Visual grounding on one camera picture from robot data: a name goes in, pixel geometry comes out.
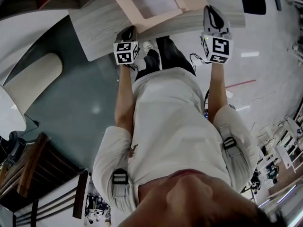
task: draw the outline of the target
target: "device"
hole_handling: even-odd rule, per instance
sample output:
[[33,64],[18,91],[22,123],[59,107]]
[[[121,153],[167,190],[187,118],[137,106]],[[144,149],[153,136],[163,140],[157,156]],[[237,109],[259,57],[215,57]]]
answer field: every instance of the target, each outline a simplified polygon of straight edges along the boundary
[[232,57],[233,40],[230,22],[212,6],[204,8],[204,32],[201,40],[208,62],[226,64]]
[[129,26],[118,33],[114,43],[114,54],[117,65],[134,63],[139,54],[136,26]]

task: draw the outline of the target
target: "black pants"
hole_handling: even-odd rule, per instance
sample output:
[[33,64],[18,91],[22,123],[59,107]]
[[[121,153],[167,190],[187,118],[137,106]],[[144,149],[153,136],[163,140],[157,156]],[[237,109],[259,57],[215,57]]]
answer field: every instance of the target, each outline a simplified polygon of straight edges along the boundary
[[[185,58],[183,53],[177,49],[174,42],[169,38],[169,36],[158,38],[157,45],[161,56],[163,70],[174,67],[181,67],[191,72],[193,75],[196,75],[192,65]],[[144,60],[146,63],[146,69],[141,70],[138,73],[136,80],[152,72],[160,70],[160,57],[155,50],[150,50],[147,56],[145,56]]]

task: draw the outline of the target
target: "white tile floor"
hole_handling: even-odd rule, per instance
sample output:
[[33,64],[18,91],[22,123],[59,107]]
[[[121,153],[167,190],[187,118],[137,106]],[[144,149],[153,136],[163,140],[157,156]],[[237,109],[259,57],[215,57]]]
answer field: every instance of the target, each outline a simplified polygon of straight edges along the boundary
[[[226,86],[257,80],[228,90],[234,93],[229,103],[234,105],[255,136],[266,125],[273,130],[284,116],[291,115],[303,95],[303,67],[288,52],[299,35],[299,15],[294,6],[281,0],[282,11],[277,11],[274,0],[266,0],[264,16],[245,14],[246,27],[233,28],[233,57],[225,65]],[[189,59],[193,52],[203,56],[201,31],[172,35],[171,39]],[[258,52],[258,57],[241,57],[242,53]],[[145,67],[141,50],[136,64]],[[196,74],[202,92],[209,89],[210,65],[196,61]]]

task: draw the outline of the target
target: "wall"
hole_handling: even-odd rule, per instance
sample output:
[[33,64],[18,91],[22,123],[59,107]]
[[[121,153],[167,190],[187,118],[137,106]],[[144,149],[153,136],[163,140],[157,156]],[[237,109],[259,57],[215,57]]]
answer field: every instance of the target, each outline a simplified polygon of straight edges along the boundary
[[68,15],[67,10],[26,13],[0,21],[0,84],[29,47]]
[[0,227],[13,227],[13,213],[0,205]]

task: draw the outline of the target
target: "white t-shirt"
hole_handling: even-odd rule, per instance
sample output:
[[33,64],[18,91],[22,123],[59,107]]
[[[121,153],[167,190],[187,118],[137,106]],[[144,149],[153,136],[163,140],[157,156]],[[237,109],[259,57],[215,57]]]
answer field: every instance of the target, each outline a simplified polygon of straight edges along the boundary
[[[133,85],[134,135],[107,128],[93,168],[93,182],[104,200],[126,214],[138,205],[139,186],[178,170],[194,169],[218,177],[241,191],[257,163],[257,148],[237,112],[221,108],[212,125],[204,117],[204,100],[196,77],[182,68],[149,74]],[[239,154],[222,146],[221,127],[228,125]],[[126,196],[113,195],[113,171],[124,168]]]

